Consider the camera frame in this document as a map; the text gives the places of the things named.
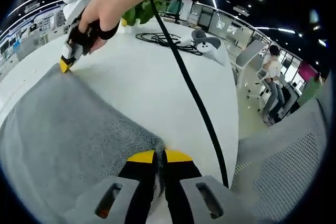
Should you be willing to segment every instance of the white tabletop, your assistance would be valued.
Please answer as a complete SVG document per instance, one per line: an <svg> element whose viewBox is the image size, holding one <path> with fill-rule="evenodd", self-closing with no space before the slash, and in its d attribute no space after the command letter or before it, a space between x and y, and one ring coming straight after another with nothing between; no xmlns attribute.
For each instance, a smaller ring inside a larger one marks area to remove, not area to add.
<svg viewBox="0 0 336 224"><path fill-rule="evenodd" d="M190 37L192 32L177 24L165 25L180 37ZM131 34L118 32L71 70L106 102L161 137L168 148L193 157L203 175L221 182L208 131L171 50L137 40L135 34L141 32L161 30L158 23L149 22ZM0 82L0 124L17 100L59 61L64 41L62 36L37 49ZM227 62L224 66L202 56L180 53L216 131L231 184L238 150L238 106L227 51L224 45L219 48L219 56ZM162 218L167 214L167 210L158 209L148 223L167 223Z"/></svg>

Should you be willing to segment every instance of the black cable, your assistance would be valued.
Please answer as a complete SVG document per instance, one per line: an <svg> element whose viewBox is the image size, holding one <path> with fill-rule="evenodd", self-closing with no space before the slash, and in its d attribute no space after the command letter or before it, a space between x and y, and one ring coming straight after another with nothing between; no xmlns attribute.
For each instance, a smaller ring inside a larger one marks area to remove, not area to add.
<svg viewBox="0 0 336 224"><path fill-rule="evenodd" d="M202 55L202 53L197 50L195 42L192 41L191 45L180 46L179 36L175 34L169 34L169 36L171 37L173 43L176 45L178 50L189 52L194 55ZM166 37L164 36L164 33L141 33L137 34L135 37L139 40L143 40L150 43L156 43L163 47L170 47L170 44L168 43Z"/></svg>
<svg viewBox="0 0 336 224"><path fill-rule="evenodd" d="M155 17L158 20L157 22L159 23L159 25L160 25L160 27L161 27L161 29L162 29L162 31L163 31L166 39L167 39L167 42L170 44L170 47L171 47L171 49L173 51L173 54L175 56L175 59L177 61L177 64L178 64L178 66L181 70L181 73L183 75L183 78L184 78L184 80L185 80L185 82L186 82L186 84L187 84L187 86L188 86L188 88L189 88L197 106L198 106L198 109L200 110L200 113L203 117L204 123L206 125L206 128L208 129L211 141L212 141L212 143L214 145L214 148L215 148L215 151L216 151L220 171L221 171L221 174L222 174L223 185L228 188L229 185L228 185L228 180L227 180L226 166L225 166L223 152L222 152L222 149L221 149L220 144L218 142L218 138L217 138L216 132L214 130L214 127L212 125L212 122L210 120L210 117L209 117L209 115L208 115L208 113L207 113L207 111L204 107L202 99L201 99L200 95L198 94L192 79L190 78L190 75L187 71L187 68L185 67L184 62L181 58L181 55L178 52L176 44L173 42L172 38L170 37L170 35L167 31L167 28L164 26L158 12L157 12L158 10L156 10L156 8L155 8L154 1L150 0L150 2L151 2L151 5L152 5L152 8L153 8Z"/></svg>

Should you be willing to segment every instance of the white shirt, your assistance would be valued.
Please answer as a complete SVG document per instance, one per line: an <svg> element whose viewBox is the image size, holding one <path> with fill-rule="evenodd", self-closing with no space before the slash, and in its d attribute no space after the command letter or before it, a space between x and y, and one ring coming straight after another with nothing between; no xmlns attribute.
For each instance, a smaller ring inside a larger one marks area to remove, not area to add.
<svg viewBox="0 0 336 224"><path fill-rule="evenodd" d="M266 63L270 62L272 59L272 56L270 54L265 54L264 60L262 65L265 65ZM281 63L279 60L272 61L271 64L268 67L267 70L269 77L274 78L274 77L280 77L281 74ZM279 80L273 81L276 85L281 86Z"/></svg>

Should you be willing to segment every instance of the floor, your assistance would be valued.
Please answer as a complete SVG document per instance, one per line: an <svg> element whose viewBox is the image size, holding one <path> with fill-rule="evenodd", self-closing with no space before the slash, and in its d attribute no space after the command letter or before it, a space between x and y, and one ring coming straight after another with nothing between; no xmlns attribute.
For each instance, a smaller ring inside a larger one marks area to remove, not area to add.
<svg viewBox="0 0 336 224"><path fill-rule="evenodd" d="M230 60L235 60L236 56L229 52ZM239 139L249 137L259 131L265 130L268 126L263 122L261 112L258 112L259 102L256 98L247 98L249 94L248 90L251 90L250 94L259 94L262 86L257 86L255 83L258 81L255 70L251 67L247 67L245 75L245 84L237 90L238 101L238 114L239 114ZM263 96L263 103L268 99L268 94Z"/></svg>

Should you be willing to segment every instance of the gray cloth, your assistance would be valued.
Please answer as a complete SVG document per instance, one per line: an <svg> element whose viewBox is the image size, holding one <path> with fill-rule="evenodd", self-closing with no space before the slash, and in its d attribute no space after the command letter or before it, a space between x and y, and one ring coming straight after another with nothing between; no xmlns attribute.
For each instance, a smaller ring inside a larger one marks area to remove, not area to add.
<svg viewBox="0 0 336 224"><path fill-rule="evenodd" d="M271 82L268 85L270 87L271 96L269 97L264 107L263 114L267 115L269 113L269 110L272 107L275 99L278 98L278 103L275 105L275 107L272 109L272 112L271 112L272 113L271 116L274 117L276 113L278 113L280 108L284 105L285 99L284 99L284 95L282 93L281 87L279 85L276 85L274 82Z"/></svg>
<svg viewBox="0 0 336 224"><path fill-rule="evenodd" d="M53 222L47 211L64 216L87 189L118 175L133 154L163 148L159 137L70 71L62 74L58 64L17 102L0 130L2 169L43 223Z"/></svg>

